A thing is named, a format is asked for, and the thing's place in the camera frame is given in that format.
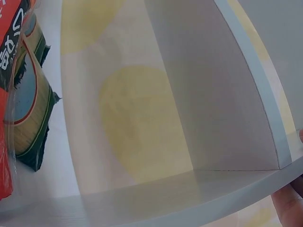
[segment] yellow polka dot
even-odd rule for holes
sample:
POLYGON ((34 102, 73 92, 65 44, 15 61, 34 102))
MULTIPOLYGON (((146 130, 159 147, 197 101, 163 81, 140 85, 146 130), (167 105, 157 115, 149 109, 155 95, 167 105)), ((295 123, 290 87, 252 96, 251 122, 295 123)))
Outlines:
POLYGON ((63 0, 61 54, 94 43, 111 23, 125 0, 63 0))
POLYGON ((116 158, 139 183, 192 170, 165 72, 129 66, 100 91, 103 126, 116 158))

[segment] packaged noodles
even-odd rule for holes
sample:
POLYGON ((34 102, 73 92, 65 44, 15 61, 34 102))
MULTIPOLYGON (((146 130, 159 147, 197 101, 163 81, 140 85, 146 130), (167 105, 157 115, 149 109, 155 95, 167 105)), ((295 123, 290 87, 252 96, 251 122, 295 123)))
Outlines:
POLYGON ((14 146, 17 159, 34 171, 41 167, 48 122, 59 100, 42 71, 49 49, 33 15, 23 35, 16 64, 14 146))

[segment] white shelf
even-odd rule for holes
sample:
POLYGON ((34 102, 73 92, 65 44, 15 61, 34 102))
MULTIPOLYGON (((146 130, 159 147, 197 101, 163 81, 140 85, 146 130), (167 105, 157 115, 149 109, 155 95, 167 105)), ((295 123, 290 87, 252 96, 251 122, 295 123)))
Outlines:
MULTIPOLYGON (((303 146, 296 152, 302 154, 303 146)), ((1 224, 199 227, 265 198, 302 173, 302 157, 276 171, 196 170, 108 192, 41 202, 8 213, 1 224)))

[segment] finger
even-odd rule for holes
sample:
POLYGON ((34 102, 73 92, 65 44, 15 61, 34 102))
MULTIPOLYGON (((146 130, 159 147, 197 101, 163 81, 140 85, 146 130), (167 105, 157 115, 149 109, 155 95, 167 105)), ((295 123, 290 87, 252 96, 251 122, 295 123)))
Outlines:
POLYGON ((301 197, 291 185, 272 194, 273 204, 283 227, 303 226, 303 204, 301 197))
POLYGON ((303 197, 303 177, 299 176, 293 182, 290 183, 293 189, 303 197))
POLYGON ((300 139, 301 139, 301 141, 303 143, 303 130, 300 130, 299 135, 300 135, 300 139))

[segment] white shelving unit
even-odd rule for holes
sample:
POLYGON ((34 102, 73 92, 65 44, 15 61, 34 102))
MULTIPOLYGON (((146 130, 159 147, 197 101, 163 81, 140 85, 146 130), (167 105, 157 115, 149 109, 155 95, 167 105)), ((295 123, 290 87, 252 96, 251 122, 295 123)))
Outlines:
MULTIPOLYGON (((0 213, 1 225, 199 227, 265 198, 303 174, 298 136, 303 128, 302 3, 145 0, 145 4, 194 170, 80 195, 68 157, 69 165, 62 163, 60 171, 73 173, 71 179, 51 178, 56 185, 51 190, 57 193, 0 213)), ((56 49, 53 66, 60 65, 60 30, 53 30, 60 27, 60 5, 60 0, 43 1, 43 13, 38 13, 42 27, 56 31, 45 32, 46 38, 53 35, 50 42, 56 40, 50 43, 56 49)), ((44 70, 48 74, 53 69, 44 70)), ((40 180, 58 172, 46 168, 48 173, 42 172, 40 180)), ((37 179, 33 188, 40 187, 37 179)))

